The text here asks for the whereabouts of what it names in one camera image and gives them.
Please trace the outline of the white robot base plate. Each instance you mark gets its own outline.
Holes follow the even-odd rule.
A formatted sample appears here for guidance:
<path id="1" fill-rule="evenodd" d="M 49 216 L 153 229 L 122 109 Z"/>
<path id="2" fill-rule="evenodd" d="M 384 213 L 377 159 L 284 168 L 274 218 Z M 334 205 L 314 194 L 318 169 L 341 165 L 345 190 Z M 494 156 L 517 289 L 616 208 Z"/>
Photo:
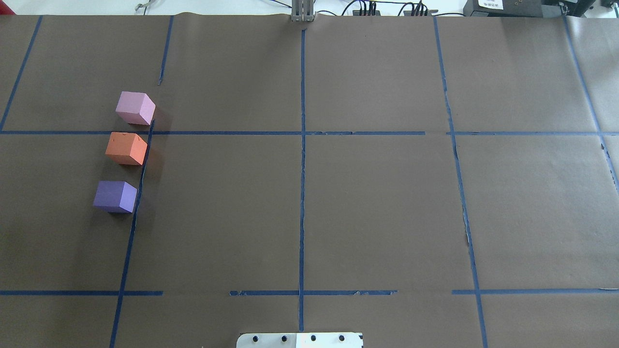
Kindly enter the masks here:
<path id="1" fill-rule="evenodd" d="M 246 333 L 239 336 L 237 348 L 363 348 L 362 333 Z"/>

